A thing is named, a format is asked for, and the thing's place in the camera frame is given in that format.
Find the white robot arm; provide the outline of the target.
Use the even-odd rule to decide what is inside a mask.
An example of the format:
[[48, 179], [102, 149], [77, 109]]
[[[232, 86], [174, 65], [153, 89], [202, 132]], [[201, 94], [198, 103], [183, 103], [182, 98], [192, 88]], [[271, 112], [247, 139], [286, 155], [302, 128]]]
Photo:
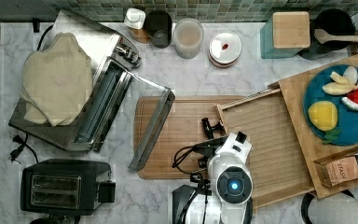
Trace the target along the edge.
[[208, 160], [208, 191], [190, 203], [179, 224], [250, 224], [253, 180], [246, 160], [252, 145], [241, 132], [230, 133]]

